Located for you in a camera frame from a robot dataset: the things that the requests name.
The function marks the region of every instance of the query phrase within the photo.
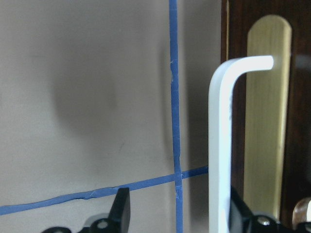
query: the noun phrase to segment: screw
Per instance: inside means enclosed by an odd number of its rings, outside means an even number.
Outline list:
[[[259,222],[261,225],[264,225],[264,226],[270,225],[270,220],[265,216],[259,216],[257,218],[257,222]]]
[[[98,229],[105,229],[107,226],[108,226],[108,223],[105,220],[102,220],[97,224]]]
[[[308,222],[308,223],[305,224],[305,228],[306,228],[306,231],[307,231],[307,232],[310,232],[310,233],[311,233],[311,223],[310,223],[310,222]]]

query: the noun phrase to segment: black plastic part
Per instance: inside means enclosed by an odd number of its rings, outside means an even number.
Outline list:
[[[246,233],[253,216],[251,210],[232,187],[229,214],[230,233]]]
[[[127,233],[131,216],[130,190],[119,188],[108,218],[97,219],[78,233]],[[68,228],[52,227],[42,233],[71,233]]]
[[[231,188],[229,220],[230,233],[310,233],[311,229],[310,222],[300,223],[294,231],[266,215],[253,215],[234,188]]]
[[[120,233],[127,233],[131,217],[130,190],[120,188],[112,204],[108,219],[115,222]]]
[[[52,227],[42,233],[71,233],[71,230],[65,227]]]

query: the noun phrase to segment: blue painter's tape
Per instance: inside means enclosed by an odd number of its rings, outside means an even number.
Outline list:
[[[173,129],[173,160],[176,191],[176,233],[183,232],[183,185],[180,166],[179,91],[178,91],[178,26],[177,0],[170,0],[171,100]]]
[[[183,175],[183,179],[186,179],[189,177],[194,177],[194,176],[206,174],[207,171],[208,171],[207,167],[200,167],[197,169],[184,171],[182,173],[182,175]],[[16,213],[16,212],[21,212],[21,211],[25,211],[25,210],[47,207],[47,206],[51,206],[51,205],[55,205],[55,204],[61,204],[61,203],[64,203],[64,202],[70,201],[70,200],[76,200],[76,199],[88,200],[88,199],[92,199],[92,198],[106,197],[106,196],[116,194],[118,189],[122,188],[122,187],[129,187],[130,190],[133,191],[133,190],[152,187],[152,186],[156,186],[156,185],[160,185],[160,184],[164,184],[164,183],[169,183],[169,182],[172,182],[174,180],[175,180],[175,176],[174,176],[174,174],[171,174],[171,175],[157,177],[157,178],[139,181],[139,182],[135,182],[135,183],[123,184],[123,185],[120,185],[117,187],[107,187],[107,188],[100,188],[100,189],[96,189],[96,190],[92,190],[92,191],[88,191],[88,192],[67,194],[67,195],[63,195],[63,196],[59,196],[59,197],[52,198],[49,200],[35,202],[35,203],[0,206],[0,216],[12,214],[12,213]]]

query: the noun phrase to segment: white wall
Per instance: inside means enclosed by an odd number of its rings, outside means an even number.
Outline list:
[[[183,170],[207,165],[220,0],[180,0]],[[173,173],[167,0],[0,0],[0,205]],[[207,176],[184,180],[207,229]],[[78,231],[114,196],[0,216],[3,232]],[[175,231],[174,184],[131,192],[130,231]]]

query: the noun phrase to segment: wooden surface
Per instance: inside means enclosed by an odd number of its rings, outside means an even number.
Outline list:
[[[247,56],[273,55],[272,70],[246,78],[244,201],[279,217],[292,29],[268,15],[250,29]]]
[[[223,0],[222,61],[226,58],[226,0]],[[228,58],[246,56],[247,33],[261,17],[284,17],[293,29],[288,115],[284,153],[280,219],[290,226],[295,204],[311,196],[311,1],[230,0]],[[233,97],[232,184],[243,193],[245,78],[236,83]]]

